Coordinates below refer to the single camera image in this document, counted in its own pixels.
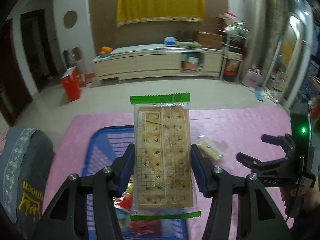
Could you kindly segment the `person's right hand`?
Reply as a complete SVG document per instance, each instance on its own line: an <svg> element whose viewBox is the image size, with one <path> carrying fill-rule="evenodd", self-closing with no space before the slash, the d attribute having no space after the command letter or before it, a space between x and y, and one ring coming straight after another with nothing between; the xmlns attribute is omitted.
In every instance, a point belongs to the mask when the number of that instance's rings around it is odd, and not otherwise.
<svg viewBox="0 0 320 240"><path fill-rule="evenodd" d="M281 199L285 205L285 214L287 217L296 218L300 210L315 210L319 207L319 181L316 178L313 188L300 186L298 192L297 189L280 188ZM293 201L293 197L297 196L296 202L290 209L289 205Z"/></svg>

